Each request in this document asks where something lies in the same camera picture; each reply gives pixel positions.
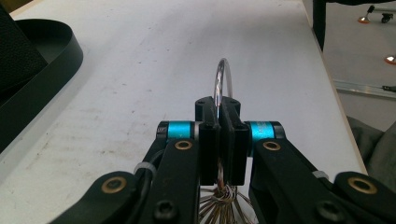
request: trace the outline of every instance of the white table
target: white table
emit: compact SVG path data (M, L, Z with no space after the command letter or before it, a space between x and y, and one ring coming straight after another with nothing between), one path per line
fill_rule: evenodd
M84 62L0 155L0 223L48 222L132 172L161 120L194 119L222 57L242 120L280 121L331 180L365 172L301 1L37 0L12 16L67 23Z

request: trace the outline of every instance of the white surface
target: white surface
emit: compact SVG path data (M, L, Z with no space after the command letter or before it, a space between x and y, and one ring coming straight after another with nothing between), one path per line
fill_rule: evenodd
M43 223L101 175L132 172L161 120L194 118L219 59L242 120L278 120L320 170L364 172L300 1L34 1L70 25L78 73L0 155L0 223Z

